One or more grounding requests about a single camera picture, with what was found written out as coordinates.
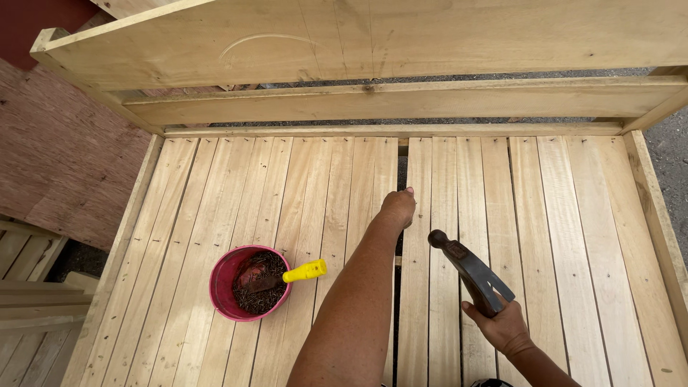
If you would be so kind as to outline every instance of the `wooden slat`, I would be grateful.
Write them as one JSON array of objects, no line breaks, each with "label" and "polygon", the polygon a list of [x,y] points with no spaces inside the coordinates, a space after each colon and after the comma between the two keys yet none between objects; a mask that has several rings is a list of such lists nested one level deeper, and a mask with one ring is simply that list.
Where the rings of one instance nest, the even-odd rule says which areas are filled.
[{"label": "wooden slat", "polygon": [[26,375],[19,387],[36,387],[43,385],[68,335],[69,330],[54,331],[45,334],[45,338],[43,342],[41,342],[41,346],[37,350],[34,359],[31,361],[31,365],[29,365],[29,368],[26,370]]},{"label": "wooden slat", "polygon": [[24,245],[14,264],[5,274],[6,280],[26,281],[43,253],[47,250],[50,241],[44,236],[32,236]]},{"label": "wooden slat", "polygon": [[97,86],[92,85],[89,81],[85,81],[72,71],[67,70],[65,66],[61,65],[59,59],[56,59],[46,51],[47,46],[51,41],[56,39],[59,40],[61,37],[65,37],[66,35],[69,35],[69,32],[63,30],[62,28],[49,28],[47,30],[42,30],[36,38],[33,47],[31,47],[31,57],[36,59],[51,71],[57,73],[72,85],[81,89],[84,93],[88,94],[96,101],[112,109],[113,112],[118,113],[127,120],[131,121],[134,123],[134,125],[137,125],[141,129],[152,134],[162,134],[162,127],[148,124],[139,116],[132,114],[127,108],[123,107],[122,98],[120,96],[101,91]]},{"label": "wooden slat", "polygon": [[[208,295],[207,286],[204,287],[200,283],[203,281],[199,281],[200,278],[205,278],[206,271],[204,267],[212,267],[210,262],[206,264],[205,261],[214,263],[221,256],[221,251],[226,251],[225,248],[228,247],[225,246],[223,249],[208,251],[215,247],[213,246],[216,243],[213,242],[215,233],[219,236],[225,236],[228,232],[231,232],[227,230],[227,226],[221,224],[221,222],[226,222],[226,217],[229,217],[229,214],[217,213],[222,211],[220,209],[221,206],[228,200],[225,198],[222,201],[222,194],[227,183],[227,176],[229,175],[229,161],[234,153],[234,144],[234,139],[228,141],[221,139],[218,141],[217,149],[213,156],[213,164],[206,180],[203,198],[201,199],[193,225],[193,231],[191,232],[189,246],[184,250],[186,257],[193,257],[193,259],[184,259],[178,285],[169,309],[162,339],[160,340],[160,346],[157,349],[157,356],[155,356],[155,350],[153,352],[147,351],[142,361],[144,359],[149,361],[147,361],[144,367],[135,364],[127,378],[130,384],[136,385],[138,383],[138,385],[146,386],[150,381],[151,385],[172,385],[197,293],[205,291],[203,295],[205,297]],[[214,221],[216,216],[219,216],[217,222]]]},{"label": "wooden slat", "polygon": [[4,278],[21,250],[26,245],[29,235],[6,232],[0,239],[0,278]]},{"label": "wooden slat", "polygon": [[108,338],[108,340],[116,340],[116,343],[105,373],[106,383],[115,379],[125,383],[127,375],[133,373],[134,368],[150,367],[155,363],[155,350],[158,349],[160,343],[165,318],[172,302],[179,271],[184,261],[184,253],[189,244],[191,229],[217,145],[217,139],[200,142],[198,140],[183,141],[187,146],[198,143],[198,149],[195,157],[192,151],[187,151],[188,153],[180,157],[182,165],[180,175],[177,176],[176,181],[171,181],[174,185],[168,184],[166,188],[170,194],[177,195],[179,193],[173,190],[179,189],[181,185],[182,189],[185,189],[183,199],[178,212],[177,207],[173,206],[176,202],[172,200],[169,208],[174,210],[163,212],[161,207],[158,213],[158,219],[167,222],[168,225],[163,229],[153,229],[151,237],[159,242],[148,247],[146,251],[144,262],[138,272],[140,277],[137,278],[140,280],[137,280],[134,286],[119,334],[117,337]]},{"label": "wooden slat", "polygon": [[688,364],[621,137],[595,138],[616,232],[656,386],[688,379]]},{"label": "wooden slat", "polygon": [[530,338],[568,370],[537,139],[510,137],[509,149]]},{"label": "wooden slat", "polygon": [[652,386],[597,145],[593,137],[565,140],[612,383]]},{"label": "wooden slat", "polygon": [[[221,321],[218,319],[218,322],[214,322],[217,312],[208,297],[208,281],[217,260],[230,249],[230,241],[239,212],[241,192],[244,190],[248,173],[249,163],[247,161],[251,158],[254,145],[254,139],[252,138],[246,140],[237,138],[234,140],[228,164],[229,175],[222,189],[220,206],[218,206],[212,220],[213,228],[210,235],[200,236],[200,242],[196,242],[193,236],[191,238],[194,246],[200,249],[198,256],[203,257],[201,260],[194,262],[196,265],[202,265],[202,270],[200,271],[200,278],[202,280],[196,279],[198,284],[196,292],[192,293],[194,296],[193,303],[191,304],[193,308],[189,324],[186,327],[186,335],[183,340],[178,341],[183,342],[183,345],[181,345],[182,352],[177,362],[178,366],[174,374],[173,386],[195,386],[198,382],[211,331],[213,329],[220,329],[224,332],[232,331],[234,321],[228,319]],[[196,253],[189,255],[190,252],[191,250],[187,251],[187,256],[195,256]]]},{"label": "wooden slat", "polygon": [[667,206],[652,167],[645,138],[638,131],[623,136],[628,160],[638,189],[645,221],[652,237],[654,251],[674,311],[683,351],[688,353],[688,273],[671,226]]},{"label": "wooden slat", "polygon": [[[459,223],[456,174],[456,138],[433,137],[430,228],[452,240],[458,238]],[[459,386],[459,273],[439,249],[430,249],[429,303],[428,385]]]},{"label": "wooden slat", "polygon": [[67,336],[67,339],[65,339],[64,344],[62,344],[60,353],[57,355],[55,362],[52,364],[47,377],[45,377],[42,387],[60,386],[62,378],[65,376],[67,365],[69,364],[69,358],[72,356],[72,351],[74,351],[74,346],[76,345],[76,340],[79,338],[80,332],[80,326],[69,331],[69,335]]},{"label": "wooden slat", "polygon": [[610,386],[566,143],[538,137],[537,146],[569,371],[582,386]]},{"label": "wooden slat", "polygon": [[684,76],[506,79],[296,87],[129,98],[155,125],[354,118],[639,117],[688,86]]},{"label": "wooden slat", "polygon": [[[92,346],[96,341],[98,327],[103,320],[110,294],[117,282],[120,265],[124,260],[135,225],[139,219],[142,225],[151,222],[151,217],[155,215],[153,212],[153,207],[155,205],[151,202],[151,199],[148,200],[145,211],[143,211],[143,204],[146,201],[145,198],[148,196],[148,187],[151,184],[154,175],[153,171],[156,169],[160,158],[163,142],[164,139],[158,135],[153,135],[151,138],[148,151],[143,159],[141,169],[134,183],[131,196],[129,197],[127,208],[122,215],[122,223],[115,236],[112,249],[110,250],[105,268],[103,269],[103,274],[98,283],[98,288],[94,294],[93,307],[89,309],[86,321],[84,321],[83,324],[84,329],[74,347],[74,352],[69,361],[67,370],[65,371],[65,377],[62,384],[65,387],[78,385],[85,372]],[[167,156],[165,156],[162,161],[162,165],[164,165],[167,161]],[[159,184],[162,180],[160,174],[159,172],[158,179],[155,181],[156,184]],[[154,198],[154,201],[158,201],[161,195],[162,192],[160,192],[159,189],[153,189],[151,191],[151,197]]]},{"label": "wooden slat", "polygon": [[108,376],[110,364],[113,368],[126,368],[125,375],[129,370],[131,359],[128,356],[131,354],[121,355],[114,352],[114,348],[120,340],[132,340],[141,331],[155,286],[151,276],[156,277],[160,270],[197,145],[198,139],[168,140],[163,148],[163,151],[169,148],[171,157],[161,171],[167,177],[160,182],[160,187],[154,187],[163,191],[160,203],[155,206],[154,221],[140,228],[139,221],[134,230],[89,356],[89,372],[81,380],[82,387],[101,384]]},{"label": "wooden slat", "polygon": [[[253,146],[230,249],[253,242],[274,141],[272,137],[259,138]],[[228,383],[248,386],[259,328],[260,321],[235,324],[215,312],[198,385],[222,385],[228,369]]]},{"label": "wooden slat", "polygon": [[[305,186],[314,144],[314,141],[304,141],[303,138],[294,139],[283,196],[280,195],[283,200],[279,214],[279,226],[274,237],[275,249],[282,253],[290,266],[295,262],[297,254]],[[274,213],[270,219],[269,223],[274,224],[274,220],[277,219]],[[277,359],[284,340],[284,327],[289,302],[290,298],[262,319],[251,386],[276,386],[280,365]]]},{"label": "wooden slat", "polygon": [[[323,239],[323,222],[327,202],[332,142],[322,138],[308,139],[314,142],[310,159],[308,180],[303,197],[303,215],[294,266],[298,267],[317,258]],[[297,281],[292,284],[289,307],[284,327],[284,341],[280,354],[277,385],[285,386],[301,346],[308,336],[313,321],[315,281]]]},{"label": "wooden slat", "polygon": [[437,125],[332,125],[273,127],[206,127],[166,129],[168,138],[181,137],[323,137],[323,136],[613,136],[621,130],[619,123],[548,123],[548,124],[437,124]]},{"label": "wooden slat", "polygon": [[318,277],[313,321],[334,280],[344,268],[346,231],[349,222],[354,138],[332,138],[328,141],[334,141],[334,143],[330,163],[330,185],[327,188],[325,206],[323,246],[320,250],[320,258],[327,262],[327,275]]},{"label": "wooden slat", "polygon": [[[456,171],[459,241],[489,266],[480,137],[456,139]],[[473,301],[463,282],[461,300]],[[461,316],[461,339],[463,384],[470,386],[476,380],[497,377],[495,348],[466,313]]]},{"label": "wooden slat", "polygon": [[[490,267],[516,295],[516,300],[525,303],[508,143],[504,137],[483,137],[480,140]],[[523,314],[527,322],[527,308],[523,309]],[[501,353],[497,354],[497,364],[500,378],[517,386],[528,385],[526,379]]]},{"label": "wooden slat", "polygon": [[428,382],[431,179],[432,140],[411,138],[407,186],[415,191],[416,212],[404,230],[403,251],[408,259],[401,266],[399,294],[396,380],[400,387],[424,387]]},{"label": "wooden slat", "polygon": [[[572,10],[555,1],[537,8],[498,1],[487,12],[437,0],[194,0],[46,48],[104,90],[676,65],[688,63],[687,38],[677,33],[687,7],[583,0]],[[227,23],[227,15],[241,17]]]},{"label": "wooden slat", "polygon": [[19,387],[44,337],[45,333],[32,333],[21,338],[12,359],[0,375],[0,386]]}]

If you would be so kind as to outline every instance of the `finger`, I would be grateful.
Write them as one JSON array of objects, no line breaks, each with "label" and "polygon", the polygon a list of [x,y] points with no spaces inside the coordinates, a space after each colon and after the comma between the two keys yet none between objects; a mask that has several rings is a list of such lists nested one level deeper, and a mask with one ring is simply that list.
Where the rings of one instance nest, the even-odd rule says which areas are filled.
[{"label": "finger", "polygon": [[478,311],[475,305],[468,301],[461,302],[461,309],[463,309],[464,312],[466,312],[466,314],[471,318],[471,320],[475,321],[478,327],[481,327],[485,325],[485,323],[490,321],[489,318],[483,316],[482,313]]}]

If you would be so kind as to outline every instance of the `hand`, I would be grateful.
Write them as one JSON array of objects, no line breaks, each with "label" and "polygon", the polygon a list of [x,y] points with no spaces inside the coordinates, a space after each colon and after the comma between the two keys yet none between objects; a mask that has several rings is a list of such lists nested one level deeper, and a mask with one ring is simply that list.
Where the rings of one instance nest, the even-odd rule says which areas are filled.
[{"label": "hand", "polygon": [[491,319],[483,316],[470,302],[463,301],[461,309],[475,321],[487,341],[507,358],[535,347],[521,314],[521,304],[507,302],[501,294],[495,294],[502,301],[504,309]]},{"label": "hand", "polygon": [[416,201],[413,199],[413,188],[408,187],[403,191],[388,193],[380,209],[380,215],[389,216],[403,228],[407,228],[413,221],[415,211]]}]

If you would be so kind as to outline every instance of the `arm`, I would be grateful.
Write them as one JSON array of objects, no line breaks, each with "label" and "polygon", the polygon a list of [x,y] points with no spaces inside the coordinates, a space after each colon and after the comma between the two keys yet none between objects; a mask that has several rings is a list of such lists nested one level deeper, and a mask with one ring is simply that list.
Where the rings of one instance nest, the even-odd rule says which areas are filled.
[{"label": "arm", "polygon": [[288,387],[380,386],[389,339],[394,247],[415,209],[412,188],[387,195],[325,296]]},{"label": "arm", "polygon": [[533,387],[580,387],[530,339],[521,304],[507,302],[499,293],[495,294],[504,309],[491,319],[480,314],[470,302],[461,303],[461,308],[475,321],[487,341],[503,353]]}]

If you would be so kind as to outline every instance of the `forearm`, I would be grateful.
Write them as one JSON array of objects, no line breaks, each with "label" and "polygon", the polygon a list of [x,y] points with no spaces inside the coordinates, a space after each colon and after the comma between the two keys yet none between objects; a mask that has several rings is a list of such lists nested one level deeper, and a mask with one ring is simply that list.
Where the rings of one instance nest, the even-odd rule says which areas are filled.
[{"label": "forearm", "polygon": [[507,356],[507,359],[532,387],[580,387],[535,345],[515,355]]},{"label": "forearm", "polygon": [[379,386],[387,356],[394,248],[402,227],[378,214],[325,296],[288,386]]}]

